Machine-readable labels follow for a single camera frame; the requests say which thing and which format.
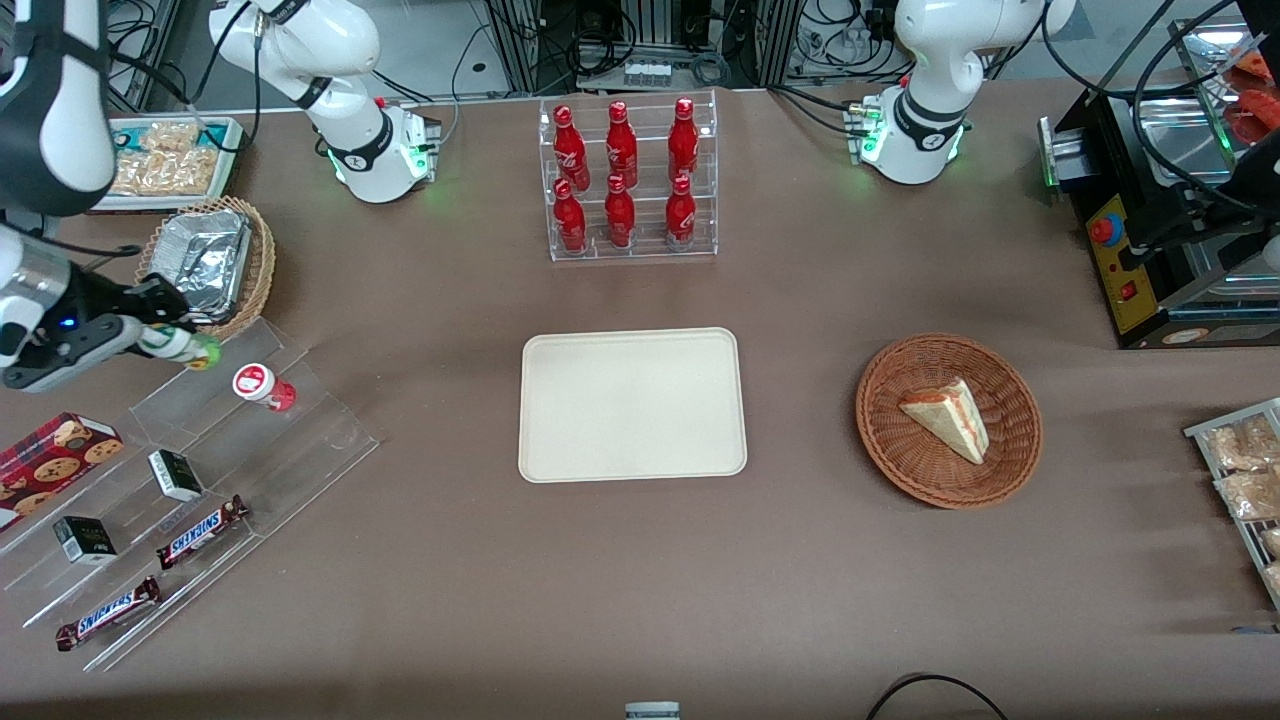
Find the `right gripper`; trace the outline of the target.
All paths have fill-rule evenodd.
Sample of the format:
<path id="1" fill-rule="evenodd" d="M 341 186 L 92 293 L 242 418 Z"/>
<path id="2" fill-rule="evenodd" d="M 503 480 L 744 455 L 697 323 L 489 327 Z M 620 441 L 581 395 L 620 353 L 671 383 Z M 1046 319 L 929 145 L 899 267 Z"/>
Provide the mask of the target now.
<path id="1" fill-rule="evenodd" d="M 99 278 L 13 228 L 1 231 L 1 350 L 54 351 L 102 315 L 193 327 L 186 296 L 163 275 L 140 287 Z"/>

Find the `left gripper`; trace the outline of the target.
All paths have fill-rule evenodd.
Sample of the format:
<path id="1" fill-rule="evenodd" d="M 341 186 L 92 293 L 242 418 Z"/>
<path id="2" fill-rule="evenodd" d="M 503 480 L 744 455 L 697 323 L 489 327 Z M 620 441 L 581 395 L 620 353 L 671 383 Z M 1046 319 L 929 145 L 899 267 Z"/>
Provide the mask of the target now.
<path id="1" fill-rule="evenodd" d="M 1279 129 L 1270 131 L 1238 159 L 1231 174 L 1231 199 L 1221 193 L 1187 190 L 1193 229 L 1258 229 L 1267 224 L 1268 242 L 1262 259 L 1279 272 Z M 1192 273 L 1216 269 L 1216 255 L 1204 247 L 1206 234 L 1174 233 L 1161 237 L 1126 232 L 1117 250 L 1117 268 L 1135 272 L 1161 252 L 1181 259 Z"/>

